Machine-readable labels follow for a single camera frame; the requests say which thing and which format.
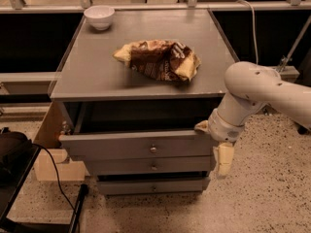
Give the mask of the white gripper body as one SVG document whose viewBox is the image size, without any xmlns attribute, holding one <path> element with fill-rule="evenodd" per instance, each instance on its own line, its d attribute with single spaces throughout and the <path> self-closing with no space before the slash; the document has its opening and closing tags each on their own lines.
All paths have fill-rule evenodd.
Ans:
<svg viewBox="0 0 311 233">
<path fill-rule="evenodd" d="M 218 110 L 214 109 L 208 118 L 209 134 L 218 142 L 237 141 L 238 137 L 244 130 L 243 126 L 235 126 L 225 122 L 218 114 Z"/>
</svg>

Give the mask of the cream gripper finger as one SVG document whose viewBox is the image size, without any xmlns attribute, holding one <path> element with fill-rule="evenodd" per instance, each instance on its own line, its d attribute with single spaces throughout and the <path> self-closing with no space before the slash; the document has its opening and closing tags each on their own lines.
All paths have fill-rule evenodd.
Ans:
<svg viewBox="0 0 311 233">
<path fill-rule="evenodd" d="M 209 126 L 208 126 L 208 121 L 207 120 L 202 120 L 199 123 L 197 123 L 194 127 L 196 131 L 201 131 L 204 133 L 209 132 Z"/>
<path fill-rule="evenodd" d="M 213 147 L 213 153 L 216 160 L 216 175 L 219 179 L 225 178 L 230 172 L 233 156 L 233 143 L 219 143 Z"/>
</svg>

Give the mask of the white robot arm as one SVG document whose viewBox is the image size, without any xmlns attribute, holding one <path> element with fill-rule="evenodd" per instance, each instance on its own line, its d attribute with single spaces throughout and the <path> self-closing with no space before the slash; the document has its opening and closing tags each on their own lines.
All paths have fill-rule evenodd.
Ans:
<svg viewBox="0 0 311 233">
<path fill-rule="evenodd" d="M 226 177 L 231 169 L 234 143 L 243 132 L 246 120 L 264 106 L 311 129 L 311 88 L 284 81 L 273 68 L 236 62 L 225 71 L 225 87 L 218 108 L 194 127 L 219 142 L 214 154 L 220 178 Z"/>
</svg>

